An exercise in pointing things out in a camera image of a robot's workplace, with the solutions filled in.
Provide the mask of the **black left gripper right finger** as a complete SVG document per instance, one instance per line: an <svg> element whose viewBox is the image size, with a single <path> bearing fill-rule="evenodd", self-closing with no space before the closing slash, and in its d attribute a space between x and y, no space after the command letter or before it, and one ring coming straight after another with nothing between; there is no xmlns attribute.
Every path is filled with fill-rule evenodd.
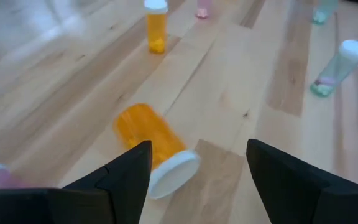
<svg viewBox="0 0 358 224"><path fill-rule="evenodd" d="M272 224L358 224L358 184L257 139L246 158Z"/></svg>

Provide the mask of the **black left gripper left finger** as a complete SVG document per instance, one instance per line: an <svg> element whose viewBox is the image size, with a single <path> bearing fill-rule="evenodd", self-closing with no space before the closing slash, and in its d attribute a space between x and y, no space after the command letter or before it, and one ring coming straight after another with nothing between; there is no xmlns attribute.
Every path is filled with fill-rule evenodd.
<svg viewBox="0 0 358 224"><path fill-rule="evenodd" d="M152 143L143 141L59 188L0 188L0 224L139 224Z"/></svg>

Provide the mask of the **large orange medicine bottle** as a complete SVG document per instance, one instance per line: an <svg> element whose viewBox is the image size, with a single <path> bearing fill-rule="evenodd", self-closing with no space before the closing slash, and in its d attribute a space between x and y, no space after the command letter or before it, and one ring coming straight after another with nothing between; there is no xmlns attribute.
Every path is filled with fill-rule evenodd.
<svg viewBox="0 0 358 224"><path fill-rule="evenodd" d="M112 128L129 150L143 141L152 143L149 197L163 198L188 182L198 171L201 158L171 130L151 106L137 103L121 112Z"/></svg>

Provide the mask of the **green medicine bottle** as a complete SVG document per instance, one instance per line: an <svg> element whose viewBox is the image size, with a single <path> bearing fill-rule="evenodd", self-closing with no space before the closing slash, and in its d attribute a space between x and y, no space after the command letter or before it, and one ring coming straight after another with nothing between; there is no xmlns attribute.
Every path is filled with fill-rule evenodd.
<svg viewBox="0 0 358 224"><path fill-rule="evenodd" d="M339 0L317 0L313 7L311 21L314 24L324 24L336 11Z"/></svg>
<svg viewBox="0 0 358 224"><path fill-rule="evenodd" d="M328 97L358 67L358 40L343 41L310 90L318 97Z"/></svg>

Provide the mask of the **small orange medicine bottle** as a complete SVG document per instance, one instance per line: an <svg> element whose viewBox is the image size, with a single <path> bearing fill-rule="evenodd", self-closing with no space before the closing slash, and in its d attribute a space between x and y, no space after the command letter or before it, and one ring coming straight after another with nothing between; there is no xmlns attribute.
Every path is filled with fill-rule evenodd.
<svg viewBox="0 0 358 224"><path fill-rule="evenodd" d="M150 52L163 54L166 47L168 4L166 0L144 0Z"/></svg>

